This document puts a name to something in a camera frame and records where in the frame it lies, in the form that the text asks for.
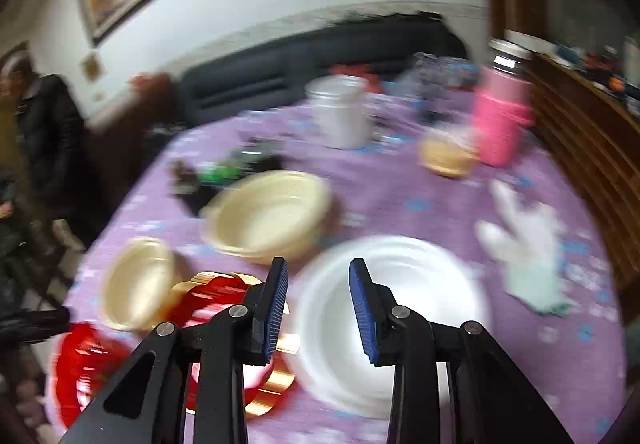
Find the large red gold-rimmed plate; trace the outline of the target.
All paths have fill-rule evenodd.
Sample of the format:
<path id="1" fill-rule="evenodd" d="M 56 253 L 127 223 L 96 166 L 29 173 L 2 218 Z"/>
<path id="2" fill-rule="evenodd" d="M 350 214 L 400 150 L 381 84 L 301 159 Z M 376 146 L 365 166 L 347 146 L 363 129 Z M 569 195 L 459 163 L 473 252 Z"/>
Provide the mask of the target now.
<path id="1" fill-rule="evenodd" d="M 130 354 L 129 346 L 108 338 L 91 324 L 70 324 L 53 354 L 49 380 L 55 416 L 64 429 L 75 422 Z"/>

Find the cream plastic bowl ribbed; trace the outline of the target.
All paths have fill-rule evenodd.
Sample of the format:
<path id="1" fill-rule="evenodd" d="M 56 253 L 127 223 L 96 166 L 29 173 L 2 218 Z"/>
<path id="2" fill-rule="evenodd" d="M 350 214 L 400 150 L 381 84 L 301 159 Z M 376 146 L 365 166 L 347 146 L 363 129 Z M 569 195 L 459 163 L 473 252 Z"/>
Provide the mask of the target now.
<path id="1" fill-rule="evenodd" d="M 142 332 L 155 327 L 180 282 L 176 256 L 157 238 L 132 238 L 124 245 L 102 287 L 101 317 L 118 331 Z"/>

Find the cream plastic bowl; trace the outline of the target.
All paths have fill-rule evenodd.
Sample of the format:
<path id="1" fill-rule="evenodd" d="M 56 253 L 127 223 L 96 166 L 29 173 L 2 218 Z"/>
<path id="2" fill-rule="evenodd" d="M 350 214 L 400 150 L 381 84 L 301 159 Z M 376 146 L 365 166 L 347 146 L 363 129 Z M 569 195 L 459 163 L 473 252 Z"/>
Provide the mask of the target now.
<path id="1" fill-rule="evenodd" d="M 251 264 L 297 261 L 318 244 L 333 195 L 320 176 L 274 170 L 243 178 L 201 208 L 201 236 Z"/>

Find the person in black jacket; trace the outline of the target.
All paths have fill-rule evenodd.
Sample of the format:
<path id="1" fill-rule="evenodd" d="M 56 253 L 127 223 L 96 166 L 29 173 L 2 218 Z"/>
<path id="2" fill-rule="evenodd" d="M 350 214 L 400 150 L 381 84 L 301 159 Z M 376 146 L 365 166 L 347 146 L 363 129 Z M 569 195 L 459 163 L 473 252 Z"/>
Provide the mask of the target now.
<path id="1" fill-rule="evenodd" d="M 38 74 L 28 52 L 17 51 L 2 67 L 1 89 L 17 101 L 17 144 L 40 204 L 90 247 L 103 228 L 104 202 L 70 88 L 57 74 Z"/>

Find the white work glove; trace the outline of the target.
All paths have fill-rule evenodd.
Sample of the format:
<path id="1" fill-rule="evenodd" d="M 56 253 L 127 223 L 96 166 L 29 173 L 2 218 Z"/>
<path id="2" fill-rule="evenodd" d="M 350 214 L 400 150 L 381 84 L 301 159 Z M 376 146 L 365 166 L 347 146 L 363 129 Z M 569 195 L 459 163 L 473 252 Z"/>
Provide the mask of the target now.
<path id="1" fill-rule="evenodd" d="M 502 223 L 478 220 L 474 230 L 483 250 L 502 265 L 504 290 L 539 315 L 566 315 L 575 302 L 561 277 L 564 225 L 555 208 L 542 202 L 526 208 L 516 190 L 499 180 L 488 188 Z"/>

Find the black cylinder with wooden knob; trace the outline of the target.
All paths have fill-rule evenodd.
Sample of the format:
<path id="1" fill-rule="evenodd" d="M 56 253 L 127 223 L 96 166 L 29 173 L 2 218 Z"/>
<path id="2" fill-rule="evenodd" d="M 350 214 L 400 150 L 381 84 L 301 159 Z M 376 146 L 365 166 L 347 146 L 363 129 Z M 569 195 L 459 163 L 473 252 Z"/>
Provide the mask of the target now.
<path id="1" fill-rule="evenodd" d="M 216 186 L 201 181 L 195 168 L 184 160 L 171 161 L 170 175 L 171 195 L 177 198 L 192 216 L 199 216 L 201 210 L 218 193 Z"/>

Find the purple floral tablecloth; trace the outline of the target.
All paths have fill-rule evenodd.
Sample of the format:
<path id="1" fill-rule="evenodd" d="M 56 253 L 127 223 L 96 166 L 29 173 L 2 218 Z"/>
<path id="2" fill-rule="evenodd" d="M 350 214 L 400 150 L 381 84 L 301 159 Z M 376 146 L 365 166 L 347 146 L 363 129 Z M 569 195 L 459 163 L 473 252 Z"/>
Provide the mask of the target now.
<path id="1" fill-rule="evenodd" d="M 419 142 L 394 124 L 387 138 L 356 150 L 324 147 L 304 105 L 255 112 L 204 124 L 178 135 L 129 193 L 78 268 L 67 306 L 76 320 L 103 327 L 101 288 L 129 239 L 167 242 L 192 270 L 250 273 L 201 238 L 201 224 L 170 196 L 168 164 L 205 167 L 226 158 L 247 138 L 276 138 L 291 168 L 326 178 L 337 217 L 322 248 L 367 235 L 432 242 L 454 253 L 483 286 L 491 305 L 491 334 L 510 354 L 577 443 L 600 440 L 625 401 L 626 357 L 612 272 L 596 224 L 553 159 L 536 142 L 509 169 L 477 166 L 462 181 L 418 163 Z M 477 220 L 498 219 L 488 186 L 510 184 L 526 204 L 548 204 L 563 228 L 562 276 L 573 308 L 563 317 L 533 313 L 503 289 L 498 263 L 474 234 Z"/>

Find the green wrapped item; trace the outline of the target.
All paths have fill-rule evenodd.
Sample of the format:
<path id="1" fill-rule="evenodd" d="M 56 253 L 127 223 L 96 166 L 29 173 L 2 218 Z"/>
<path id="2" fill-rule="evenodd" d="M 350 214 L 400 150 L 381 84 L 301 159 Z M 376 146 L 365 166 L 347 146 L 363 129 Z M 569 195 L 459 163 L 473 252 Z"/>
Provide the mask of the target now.
<path id="1" fill-rule="evenodd" d="M 237 159 L 203 162 L 198 166 L 198 178 L 209 185 L 228 186 L 245 178 L 246 173 Z"/>

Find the bagged bread snack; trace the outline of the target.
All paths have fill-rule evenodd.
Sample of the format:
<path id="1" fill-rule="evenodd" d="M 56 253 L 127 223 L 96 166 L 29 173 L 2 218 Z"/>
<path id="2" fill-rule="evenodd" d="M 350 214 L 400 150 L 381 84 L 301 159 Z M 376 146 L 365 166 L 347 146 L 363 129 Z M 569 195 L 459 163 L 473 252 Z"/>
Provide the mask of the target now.
<path id="1" fill-rule="evenodd" d="M 469 126 L 428 128 L 418 143 L 418 163 L 444 178 L 465 178 L 478 161 L 475 131 Z"/>

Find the black motor device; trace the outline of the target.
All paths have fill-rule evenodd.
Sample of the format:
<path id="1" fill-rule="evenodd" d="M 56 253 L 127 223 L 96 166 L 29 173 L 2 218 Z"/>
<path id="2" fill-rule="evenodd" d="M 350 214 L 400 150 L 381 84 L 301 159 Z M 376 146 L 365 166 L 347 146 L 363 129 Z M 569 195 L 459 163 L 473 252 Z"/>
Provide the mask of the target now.
<path id="1" fill-rule="evenodd" d="M 258 138 L 252 138 L 238 148 L 232 155 L 232 161 L 239 174 L 244 176 L 283 168 L 279 143 Z"/>

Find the pink sleeved thermos bottle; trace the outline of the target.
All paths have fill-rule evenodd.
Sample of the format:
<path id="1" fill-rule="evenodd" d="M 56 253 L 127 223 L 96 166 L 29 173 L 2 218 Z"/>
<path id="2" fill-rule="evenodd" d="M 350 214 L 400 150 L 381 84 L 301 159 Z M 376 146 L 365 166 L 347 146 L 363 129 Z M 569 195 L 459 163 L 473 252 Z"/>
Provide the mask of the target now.
<path id="1" fill-rule="evenodd" d="M 532 53 L 507 40 L 490 38 L 488 62 L 480 71 L 472 113 L 478 159 L 508 166 L 520 150 L 523 130 L 533 124 L 526 69 Z"/>

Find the white plastic jar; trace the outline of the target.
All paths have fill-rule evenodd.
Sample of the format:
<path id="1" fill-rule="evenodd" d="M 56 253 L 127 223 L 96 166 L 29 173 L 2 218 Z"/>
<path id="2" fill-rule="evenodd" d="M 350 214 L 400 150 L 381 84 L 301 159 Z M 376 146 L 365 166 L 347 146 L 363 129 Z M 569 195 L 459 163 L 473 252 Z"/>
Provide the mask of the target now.
<path id="1" fill-rule="evenodd" d="M 323 143 L 336 149 L 360 149 L 371 139 L 367 115 L 367 81 L 331 74 L 306 85 L 306 97 Z"/>

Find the red plastic bag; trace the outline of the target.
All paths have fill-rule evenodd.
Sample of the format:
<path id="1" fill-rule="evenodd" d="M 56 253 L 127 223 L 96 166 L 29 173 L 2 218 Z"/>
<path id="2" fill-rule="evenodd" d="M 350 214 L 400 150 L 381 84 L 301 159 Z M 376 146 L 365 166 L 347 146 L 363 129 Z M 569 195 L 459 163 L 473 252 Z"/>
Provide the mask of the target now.
<path id="1" fill-rule="evenodd" d="M 369 93 L 382 92 L 380 78 L 378 78 L 378 76 L 371 70 L 371 67 L 367 64 L 334 65 L 330 69 L 330 74 L 363 79 L 366 82 L 366 89 Z"/>

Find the black leather sofa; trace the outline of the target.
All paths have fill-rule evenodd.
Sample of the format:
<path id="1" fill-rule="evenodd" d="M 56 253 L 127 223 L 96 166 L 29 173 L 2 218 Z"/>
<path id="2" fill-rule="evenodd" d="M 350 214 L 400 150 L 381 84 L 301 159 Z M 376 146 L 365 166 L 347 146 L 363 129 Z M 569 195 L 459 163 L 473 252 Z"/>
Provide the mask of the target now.
<path id="1" fill-rule="evenodd" d="M 470 57 L 439 14 L 352 16 L 193 66 L 177 83 L 177 103 L 193 128 L 244 110 L 295 104 L 308 82 L 338 65 L 366 65 L 381 79 L 393 79 L 419 52 Z"/>

